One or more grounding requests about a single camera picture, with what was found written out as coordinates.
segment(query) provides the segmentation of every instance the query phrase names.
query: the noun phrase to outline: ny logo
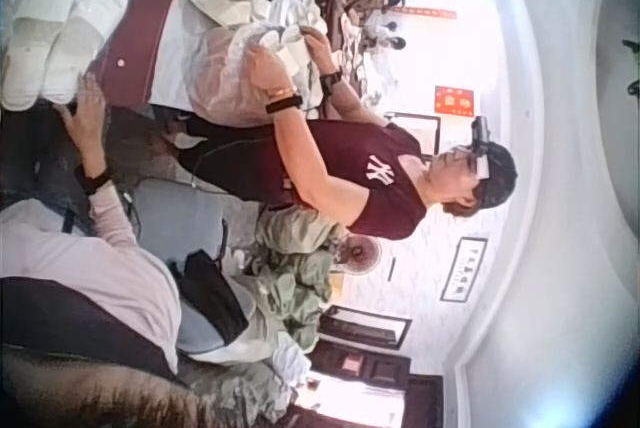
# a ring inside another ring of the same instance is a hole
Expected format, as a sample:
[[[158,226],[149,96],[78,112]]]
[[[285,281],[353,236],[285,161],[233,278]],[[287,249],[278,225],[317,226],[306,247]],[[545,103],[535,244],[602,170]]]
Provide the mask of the ny logo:
[[[393,183],[393,170],[386,163],[382,163],[377,156],[369,156],[369,164],[367,165],[367,178],[369,180],[380,180],[384,185]]]

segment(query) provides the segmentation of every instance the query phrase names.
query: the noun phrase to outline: black wristband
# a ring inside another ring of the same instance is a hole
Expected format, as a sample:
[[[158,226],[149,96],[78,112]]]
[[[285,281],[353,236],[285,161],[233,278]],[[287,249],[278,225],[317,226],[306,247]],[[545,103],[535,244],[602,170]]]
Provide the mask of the black wristband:
[[[300,95],[293,95],[284,100],[274,101],[267,105],[267,113],[273,115],[278,111],[286,110],[287,108],[296,108],[302,106],[302,97]]]
[[[100,188],[111,181],[111,170],[109,168],[104,170],[95,178],[88,178],[84,174],[82,166],[78,165],[74,174],[76,175],[76,180],[78,180],[78,183],[87,196],[95,195]]]
[[[322,87],[322,94],[324,96],[331,96],[333,85],[342,81],[342,68],[339,68],[335,73],[330,75],[322,75],[320,77],[320,86]]]

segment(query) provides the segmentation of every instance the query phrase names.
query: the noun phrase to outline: white tablecloth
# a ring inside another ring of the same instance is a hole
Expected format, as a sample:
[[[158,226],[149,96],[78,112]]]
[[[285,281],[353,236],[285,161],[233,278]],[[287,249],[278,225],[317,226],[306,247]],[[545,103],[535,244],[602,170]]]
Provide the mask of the white tablecloth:
[[[158,48],[150,103],[193,111],[187,83],[202,36],[215,23],[189,0],[173,0]]]

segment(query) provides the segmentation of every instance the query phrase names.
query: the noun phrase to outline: wristwatch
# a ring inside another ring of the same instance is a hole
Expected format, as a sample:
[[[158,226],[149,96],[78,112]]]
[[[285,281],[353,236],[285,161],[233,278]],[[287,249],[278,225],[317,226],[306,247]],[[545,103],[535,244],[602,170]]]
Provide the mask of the wristwatch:
[[[109,170],[109,168],[105,169],[97,177],[89,178],[84,174],[82,165],[78,165],[74,174],[76,176],[76,180],[78,180],[78,183],[80,184],[80,187],[87,196],[95,195],[100,188],[111,181],[111,170]]]
[[[342,81],[342,68],[329,75],[322,75],[320,77],[320,86],[322,87],[322,94],[324,96],[331,96],[333,91],[333,85]]]

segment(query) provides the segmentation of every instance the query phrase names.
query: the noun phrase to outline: red sign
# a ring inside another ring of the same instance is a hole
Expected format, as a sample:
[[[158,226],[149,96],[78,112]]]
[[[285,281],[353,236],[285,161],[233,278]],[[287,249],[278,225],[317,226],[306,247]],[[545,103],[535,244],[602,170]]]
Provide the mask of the red sign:
[[[412,8],[410,6],[394,6],[391,11],[403,15],[430,16],[432,18],[446,18],[455,20],[458,14],[451,10],[439,10],[437,8]]]
[[[436,86],[435,111],[440,115],[473,118],[473,91],[448,86]]]

